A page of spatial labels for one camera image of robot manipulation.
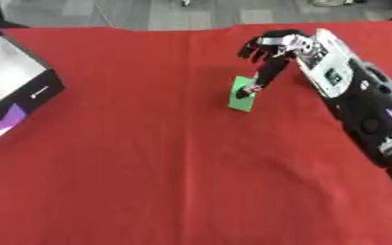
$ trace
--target box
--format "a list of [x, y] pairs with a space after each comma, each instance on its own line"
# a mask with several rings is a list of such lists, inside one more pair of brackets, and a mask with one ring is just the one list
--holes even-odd
[[239, 111], [250, 112], [254, 103], [255, 93], [250, 94], [246, 98], [237, 99], [236, 93], [243, 86], [254, 82], [253, 78], [236, 77], [231, 87], [229, 96], [229, 107]]
[[0, 31], [0, 136], [63, 89], [46, 62]]

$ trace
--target black box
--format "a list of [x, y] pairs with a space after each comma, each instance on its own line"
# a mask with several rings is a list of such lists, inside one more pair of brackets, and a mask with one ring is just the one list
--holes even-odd
[[63, 89], [46, 62], [0, 31], [0, 136]]

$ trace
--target robotic hand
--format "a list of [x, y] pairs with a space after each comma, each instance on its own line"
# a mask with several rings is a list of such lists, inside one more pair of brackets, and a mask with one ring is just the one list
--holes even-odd
[[263, 58], [263, 64], [254, 82], [237, 91], [237, 99], [265, 88], [295, 59], [346, 134], [392, 178], [391, 78], [324, 29], [312, 36], [298, 30], [266, 32], [238, 53], [251, 55], [252, 62]]
[[238, 99], [248, 97], [268, 86], [295, 58], [295, 51], [302, 46], [311, 46], [314, 41], [299, 30], [270, 31], [248, 41], [238, 53], [256, 63], [263, 58], [263, 65], [254, 76], [255, 82], [242, 87], [236, 94]]

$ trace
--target table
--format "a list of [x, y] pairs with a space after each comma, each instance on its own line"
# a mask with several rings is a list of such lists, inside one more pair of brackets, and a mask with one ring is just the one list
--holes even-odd
[[235, 56], [323, 27], [392, 77], [392, 22], [21, 29], [67, 90], [0, 139], [0, 245], [390, 245], [392, 183], [291, 65], [249, 114]]

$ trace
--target black robotic finger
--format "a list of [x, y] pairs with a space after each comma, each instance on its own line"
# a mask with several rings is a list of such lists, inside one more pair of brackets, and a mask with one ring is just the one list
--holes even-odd
[[281, 73], [290, 63], [287, 58], [271, 58], [266, 60], [258, 69], [256, 85], [265, 88]]
[[258, 36], [253, 37], [250, 41], [245, 43], [244, 47], [242, 47], [238, 52], [238, 56], [242, 58], [249, 58], [251, 54], [258, 49], [257, 39]]
[[275, 56], [273, 57], [272, 54], [270, 54], [269, 56], [265, 56], [264, 61], [269, 61], [270, 59], [278, 59], [278, 58], [292, 58], [295, 59], [295, 53], [292, 51], [289, 51], [287, 53], [284, 53], [281, 56]]
[[236, 98], [237, 99], [243, 99], [246, 98], [250, 95], [249, 92], [245, 91], [244, 87], [240, 88], [237, 92], [236, 92]]
[[266, 52], [262, 51], [262, 50], [257, 50], [257, 52], [254, 54], [254, 56], [252, 57], [252, 63], [257, 63], [258, 60], [264, 56], [266, 54]]

